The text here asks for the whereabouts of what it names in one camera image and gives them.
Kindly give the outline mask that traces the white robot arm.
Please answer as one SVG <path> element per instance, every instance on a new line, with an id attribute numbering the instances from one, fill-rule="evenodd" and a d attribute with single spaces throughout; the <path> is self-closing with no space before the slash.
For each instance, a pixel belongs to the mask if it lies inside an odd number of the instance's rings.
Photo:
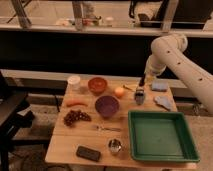
<path id="1" fill-rule="evenodd" d="M 169 68 L 213 114 L 213 75 L 189 60 L 183 52 L 188 45 L 183 34 L 172 34 L 154 39 L 151 55 L 145 66 L 145 77 L 161 75 Z"/>

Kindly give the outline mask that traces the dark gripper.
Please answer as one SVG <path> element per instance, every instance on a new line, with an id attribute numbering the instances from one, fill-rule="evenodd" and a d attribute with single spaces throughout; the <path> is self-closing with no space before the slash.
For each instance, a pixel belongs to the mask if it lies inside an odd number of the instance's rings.
<path id="1" fill-rule="evenodd" d="M 139 81 L 138 86 L 136 87 L 136 91 L 134 93 L 134 100 L 137 105 L 142 105 L 145 100 L 145 77 L 146 75 L 143 75 Z"/>

